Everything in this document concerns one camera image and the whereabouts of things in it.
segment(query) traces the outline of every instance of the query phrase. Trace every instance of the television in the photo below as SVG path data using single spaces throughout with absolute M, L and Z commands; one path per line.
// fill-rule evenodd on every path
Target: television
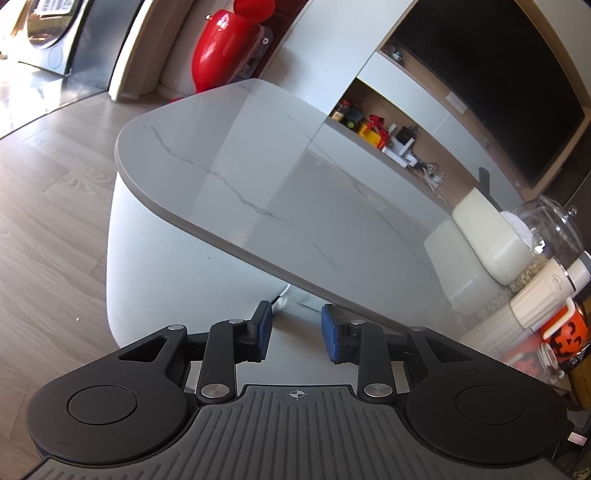
M 558 60 L 513 0 L 418 0 L 392 38 L 461 98 L 530 184 L 584 118 Z

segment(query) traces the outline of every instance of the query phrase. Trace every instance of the red decorative object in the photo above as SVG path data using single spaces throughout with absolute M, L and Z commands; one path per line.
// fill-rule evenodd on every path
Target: red decorative object
M 263 23 L 275 11 L 275 0 L 234 0 L 234 13 Z
M 273 14 L 274 0 L 235 0 L 235 13 L 219 10 L 207 22 L 193 54 L 191 73 L 197 93 L 232 80 L 251 57 Z

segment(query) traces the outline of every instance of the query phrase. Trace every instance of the cord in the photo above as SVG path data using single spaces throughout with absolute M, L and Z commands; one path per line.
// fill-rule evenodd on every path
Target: cord
M 433 191 L 433 193 L 435 195 L 437 195 L 441 200 L 443 200 L 445 203 L 447 203 L 446 200 L 437 191 L 439 189 L 439 187 L 441 186 L 441 183 L 443 182 L 445 172 L 439 168 L 439 165 L 437 163 L 423 163 L 423 162 L 421 162 L 421 163 L 422 163 L 423 177 L 424 177 L 425 183 L 427 185 L 429 185 L 429 187 L 431 188 L 431 190 Z M 439 183 L 437 183 L 433 180 L 433 177 L 435 177 L 437 174 L 439 174 L 441 177 L 441 180 Z

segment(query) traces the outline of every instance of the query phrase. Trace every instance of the glass jar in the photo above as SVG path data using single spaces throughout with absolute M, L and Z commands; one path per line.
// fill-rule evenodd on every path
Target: glass jar
M 332 118 L 332 120 L 336 120 L 337 122 L 340 122 L 345 118 L 345 115 L 349 111 L 350 107 L 351 107 L 351 102 L 349 102 L 348 100 L 341 100 L 337 104 L 336 108 L 334 109 L 334 111 L 332 112 L 330 117 Z
M 532 252 L 536 256 L 530 266 L 509 285 L 518 293 L 546 265 L 555 258 L 564 268 L 569 268 L 584 251 L 582 235 L 574 224 L 575 208 L 567 212 L 544 195 L 526 202 L 513 210 L 530 229 L 533 235 Z

